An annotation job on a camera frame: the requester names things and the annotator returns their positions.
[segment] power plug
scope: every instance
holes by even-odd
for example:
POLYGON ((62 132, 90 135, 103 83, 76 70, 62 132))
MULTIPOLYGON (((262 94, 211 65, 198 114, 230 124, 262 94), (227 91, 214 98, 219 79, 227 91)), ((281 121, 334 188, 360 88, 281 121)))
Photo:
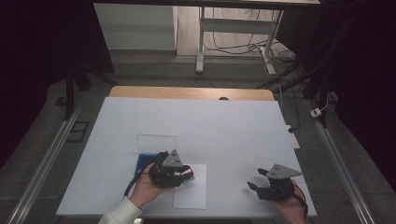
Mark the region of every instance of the power plug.
POLYGON ((314 109, 314 110, 311 110, 311 116, 312 116, 312 117, 317 118, 317 117, 319 117, 320 115, 321 115, 321 112, 320 112, 319 108, 316 108, 316 109, 314 109))

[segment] table leg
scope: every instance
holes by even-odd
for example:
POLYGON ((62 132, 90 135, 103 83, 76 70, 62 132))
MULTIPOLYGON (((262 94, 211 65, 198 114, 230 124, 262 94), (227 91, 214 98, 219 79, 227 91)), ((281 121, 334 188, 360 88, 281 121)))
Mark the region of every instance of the table leg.
POLYGON ((261 48, 262 57, 264 58, 265 67, 267 68, 269 76, 273 76, 273 75, 276 74, 274 66, 273 66, 273 64, 271 62, 271 58, 269 56, 269 52, 270 52, 271 46, 273 44, 273 41, 274 41, 274 38, 275 38, 275 34, 276 34, 276 30, 277 30, 277 26, 279 25, 280 18, 282 17, 283 11, 276 11, 275 13, 276 13, 276 16, 275 16, 273 25, 271 27, 270 34, 268 35, 267 43, 265 45, 265 48, 261 48))
POLYGON ((205 26, 205 8, 201 7, 201 19, 199 21, 199 44, 197 54, 196 73, 204 72, 204 26, 205 26))

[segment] sleeve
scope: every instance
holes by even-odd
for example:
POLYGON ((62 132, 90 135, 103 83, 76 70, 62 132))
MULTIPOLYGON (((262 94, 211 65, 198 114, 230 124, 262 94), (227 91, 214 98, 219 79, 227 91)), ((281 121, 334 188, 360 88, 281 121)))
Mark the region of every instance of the sleeve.
POLYGON ((99 221, 99 224, 127 224, 134 223, 134 220, 142 214, 142 210, 137 208, 128 198, 122 199, 120 205, 111 212, 106 212, 99 221))

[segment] wall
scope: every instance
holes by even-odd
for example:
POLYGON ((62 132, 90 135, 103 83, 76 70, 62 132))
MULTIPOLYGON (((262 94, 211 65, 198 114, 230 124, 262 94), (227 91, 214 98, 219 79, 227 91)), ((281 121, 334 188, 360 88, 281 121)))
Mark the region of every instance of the wall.
POLYGON ((108 49, 177 48, 177 7, 94 4, 108 49))

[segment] person's left hand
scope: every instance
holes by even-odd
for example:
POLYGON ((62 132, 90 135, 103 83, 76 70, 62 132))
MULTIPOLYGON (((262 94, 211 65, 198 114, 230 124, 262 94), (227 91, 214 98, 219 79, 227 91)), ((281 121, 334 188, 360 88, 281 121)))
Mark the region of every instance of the person's left hand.
POLYGON ((150 164, 144 171, 143 174, 137 179, 134 185, 134 192, 132 193, 129 200, 139 209, 142 208, 146 203, 152 202, 162 192, 168 189, 161 189, 154 185, 149 177, 149 169, 153 164, 150 164))

